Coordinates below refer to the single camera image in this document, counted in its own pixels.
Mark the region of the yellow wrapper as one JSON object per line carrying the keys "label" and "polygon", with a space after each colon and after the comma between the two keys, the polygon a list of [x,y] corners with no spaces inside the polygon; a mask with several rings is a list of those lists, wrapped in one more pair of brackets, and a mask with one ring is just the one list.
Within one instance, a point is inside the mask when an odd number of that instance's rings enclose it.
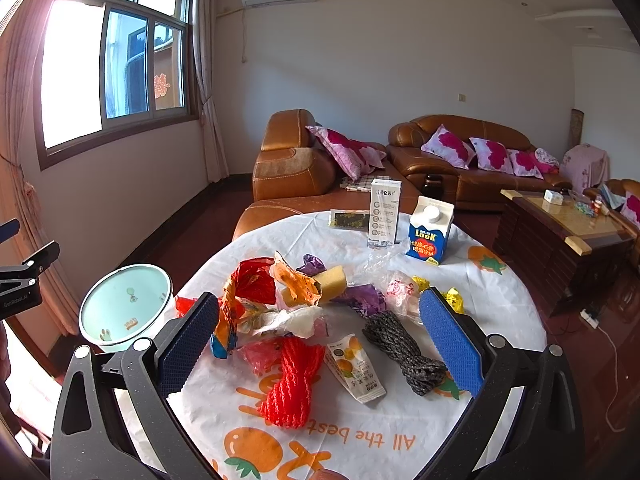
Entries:
{"label": "yellow wrapper", "polygon": [[[411,279],[413,281],[413,284],[416,285],[417,295],[420,295],[421,292],[425,292],[431,287],[431,282],[426,278],[420,278],[420,276],[413,275]],[[454,309],[454,312],[465,314],[464,300],[462,298],[462,295],[456,288],[451,287],[449,290],[447,290],[445,299],[447,301],[447,304],[449,304],[450,307]]]}

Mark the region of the pink plastic bag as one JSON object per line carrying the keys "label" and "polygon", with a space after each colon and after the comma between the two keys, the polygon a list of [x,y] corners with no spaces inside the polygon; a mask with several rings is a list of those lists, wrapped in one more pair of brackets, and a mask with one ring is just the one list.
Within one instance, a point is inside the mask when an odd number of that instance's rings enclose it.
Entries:
{"label": "pink plastic bag", "polygon": [[262,336],[250,336],[241,334],[240,356],[247,362],[252,372],[257,375],[263,375],[271,370],[281,359],[284,349],[284,342],[289,339],[301,341],[306,344],[313,340],[314,337],[322,336],[326,333],[326,315],[316,321],[314,326],[314,336],[303,339],[293,336],[292,334],[277,335],[266,333]]}

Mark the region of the white orange snack packet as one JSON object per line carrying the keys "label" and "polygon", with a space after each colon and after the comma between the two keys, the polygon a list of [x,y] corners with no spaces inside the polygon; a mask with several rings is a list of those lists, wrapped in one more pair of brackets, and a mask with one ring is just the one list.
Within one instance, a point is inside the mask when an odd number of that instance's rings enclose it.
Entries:
{"label": "white orange snack packet", "polygon": [[360,404],[386,395],[367,352],[355,334],[327,344],[324,362],[336,380]]}

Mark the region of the red orange wrapper pile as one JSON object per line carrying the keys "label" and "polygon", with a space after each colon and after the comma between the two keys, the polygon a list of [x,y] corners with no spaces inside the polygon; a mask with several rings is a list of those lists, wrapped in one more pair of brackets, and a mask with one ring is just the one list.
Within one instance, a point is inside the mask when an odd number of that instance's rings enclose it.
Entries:
{"label": "red orange wrapper pile", "polygon": [[[293,295],[312,294],[314,281],[292,268],[280,254],[241,261],[222,288],[215,312],[212,352],[218,359],[228,358],[238,343],[238,324],[248,309],[293,310],[282,300],[281,290],[287,287]],[[284,342],[281,358],[299,367],[320,363],[324,349],[318,344],[303,344],[293,339]]]}

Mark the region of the purple foil wrapper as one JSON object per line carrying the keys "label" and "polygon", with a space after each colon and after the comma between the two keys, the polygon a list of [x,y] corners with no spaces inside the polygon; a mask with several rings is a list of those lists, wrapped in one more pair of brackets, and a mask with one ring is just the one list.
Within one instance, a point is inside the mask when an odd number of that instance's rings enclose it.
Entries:
{"label": "purple foil wrapper", "polygon": [[[303,256],[303,264],[297,268],[298,272],[312,278],[320,272],[329,270],[326,268],[322,260],[314,255],[306,254]],[[344,304],[356,311],[363,318],[384,312],[387,310],[387,304],[382,292],[371,284],[348,286],[346,290],[337,298],[329,301],[334,304]]]}

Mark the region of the white plastic wrapper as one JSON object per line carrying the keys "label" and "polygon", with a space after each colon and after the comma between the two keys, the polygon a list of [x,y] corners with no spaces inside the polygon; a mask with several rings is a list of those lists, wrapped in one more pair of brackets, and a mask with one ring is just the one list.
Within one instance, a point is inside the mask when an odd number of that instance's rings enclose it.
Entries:
{"label": "white plastic wrapper", "polygon": [[240,319],[238,331],[250,336],[273,333],[308,339],[314,336],[314,326],[322,315],[323,309],[317,306],[293,310],[248,309]]}

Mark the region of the yellow sponge piece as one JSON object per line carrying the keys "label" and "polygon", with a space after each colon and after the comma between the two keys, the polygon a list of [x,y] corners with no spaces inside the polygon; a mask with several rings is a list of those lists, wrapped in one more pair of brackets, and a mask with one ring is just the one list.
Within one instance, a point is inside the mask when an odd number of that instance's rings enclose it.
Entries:
{"label": "yellow sponge piece", "polygon": [[285,287],[281,290],[282,300],[289,308],[299,306],[318,306],[341,296],[347,288],[346,274],[342,266],[334,266],[311,278],[314,281],[314,292],[299,292],[296,295]]}

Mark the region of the clear plastic wrapper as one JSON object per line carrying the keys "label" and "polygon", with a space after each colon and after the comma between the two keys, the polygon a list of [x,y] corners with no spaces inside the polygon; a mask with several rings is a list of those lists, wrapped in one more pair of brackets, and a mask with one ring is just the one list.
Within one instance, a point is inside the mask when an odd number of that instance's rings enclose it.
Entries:
{"label": "clear plastic wrapper", "polygon": [[386,308],[400,318],[420,324],[420,286],[400,268],[407,260],[400,246],[373,248],[352,263],[348,270],[351,285],[372,285],[383,296]]}

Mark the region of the white orange printed tablecloth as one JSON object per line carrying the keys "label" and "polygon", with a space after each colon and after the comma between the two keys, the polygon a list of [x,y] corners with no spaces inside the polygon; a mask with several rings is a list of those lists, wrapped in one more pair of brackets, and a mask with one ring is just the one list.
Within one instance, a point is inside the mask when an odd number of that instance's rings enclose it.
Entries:
{"label": "white orange printed tablecloth", "polygon": [[[192,276],[182,296],[221,292],[241,261],[274,255],[292,266],[313,255],[328,268],[340,266],[349,284],[378,290],[391,278],[425,278],[441,292],[457,290],[465,312],[484,332],[505,336],[518,348],[541,350],[547,343],[524,283],[458,228],[450,230],[444,261],[433,266],[409,257],[405,244],[370,248],[363,233],[331,228],[324,212],[299,214],[239,236]],[[203,352],[169,406],[226,479],[306,479],[323,468],[351,479],[411,479],[471,397],[451,379],[418,396],[400,366],[363,336],[363,325],[344,304],[324,308],[314,342],[326,347],[326,360],[302,428],[282,429],[262,418],[260,406],[280,368],[255,373],[239,353],[220,360]]]}

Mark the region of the pink floral cushion right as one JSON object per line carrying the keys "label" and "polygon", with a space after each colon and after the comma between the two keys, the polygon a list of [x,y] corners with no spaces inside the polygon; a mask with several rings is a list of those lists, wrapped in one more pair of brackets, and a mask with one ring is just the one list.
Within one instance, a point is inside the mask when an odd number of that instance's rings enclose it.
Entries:
{"label": "pink floral cushion right", "polygon": [[559,161],[543,148],[533,151],[508,151],[513,173],[517,177],[535,177],[544,180],[547,174],[560,172]]}

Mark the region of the pink floral cushion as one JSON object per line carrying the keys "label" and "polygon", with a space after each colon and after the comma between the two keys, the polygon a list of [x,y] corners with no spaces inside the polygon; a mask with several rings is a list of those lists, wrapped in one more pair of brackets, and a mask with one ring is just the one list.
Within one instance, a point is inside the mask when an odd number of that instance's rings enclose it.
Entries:
{"label": "pink floral cushion", "polygon": [[480,170],[513,176],[509,152],[502,143],[481,138],[471,138],[470,142],[476,154],[477,167]]}
{"label": "pink floral cushion", "polygon": [[508,151],[513,173],[517,177],[535,177],[544,180],[547,174],[560,172],[559,161],[543,148],[533,151]]}
{"label": "pink floral cushion", "polygon": [[458,169],[469,169],[475,157],[474,150],[458,136],[440,125],[421,146],[423,153],[431,154]]}

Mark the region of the dark seaweed snack pack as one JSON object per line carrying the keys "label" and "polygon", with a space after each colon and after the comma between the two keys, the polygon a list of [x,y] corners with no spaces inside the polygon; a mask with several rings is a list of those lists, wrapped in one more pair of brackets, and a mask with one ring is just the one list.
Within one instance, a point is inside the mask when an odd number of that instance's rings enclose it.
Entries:
{"label": "dark seaweed snack pack", "polygon": [[329,227],[339,230],[367,232],[369,221],[370,214],[367,211],[332,209],[330,211]]}

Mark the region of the pink floral cushion middle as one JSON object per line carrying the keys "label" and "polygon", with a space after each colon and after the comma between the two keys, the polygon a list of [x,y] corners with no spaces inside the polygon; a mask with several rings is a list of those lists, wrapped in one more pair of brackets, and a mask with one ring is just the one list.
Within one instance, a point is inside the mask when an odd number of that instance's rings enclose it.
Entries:
{"label": "pink floral cushion middle", "polygon": [[476,154],[477,167],[480,170],[513,176],[509,152],[502,143],[481,138],[471,138],[470,142]]}

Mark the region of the pink floral pillow chaise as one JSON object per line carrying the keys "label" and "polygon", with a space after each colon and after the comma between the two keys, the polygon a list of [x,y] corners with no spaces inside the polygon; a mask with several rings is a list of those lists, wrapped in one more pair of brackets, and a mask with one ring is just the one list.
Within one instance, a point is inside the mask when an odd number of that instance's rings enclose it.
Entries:
{"label": "pink floral pillow chaise", "polygon": [[321,126],[307,126],[306,130],[320,141],[352,182],[384,168],[385,154],[370,144],[349,139],[344,134]]}

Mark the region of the beige right curtain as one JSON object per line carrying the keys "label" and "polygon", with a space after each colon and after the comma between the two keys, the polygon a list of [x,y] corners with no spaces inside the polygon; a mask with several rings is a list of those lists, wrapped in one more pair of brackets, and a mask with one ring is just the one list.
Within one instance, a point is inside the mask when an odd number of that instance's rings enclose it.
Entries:
{"label": "beige right curtain", "polygon": [[229,175],[214,100],[216,3],[217,0],[193,0],[191,10],[192,47],[200,98],[203,153],[209,183],[218,182]]}

